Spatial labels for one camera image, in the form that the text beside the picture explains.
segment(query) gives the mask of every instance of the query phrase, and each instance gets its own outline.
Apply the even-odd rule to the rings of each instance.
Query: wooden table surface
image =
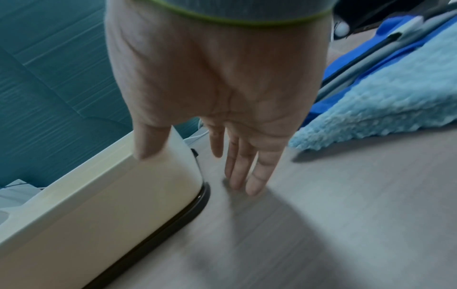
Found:
[[[202,214],[109,289],[454,289],[457,126],[287,149],[267,191],[227,188],[208,136],[191,146]]]

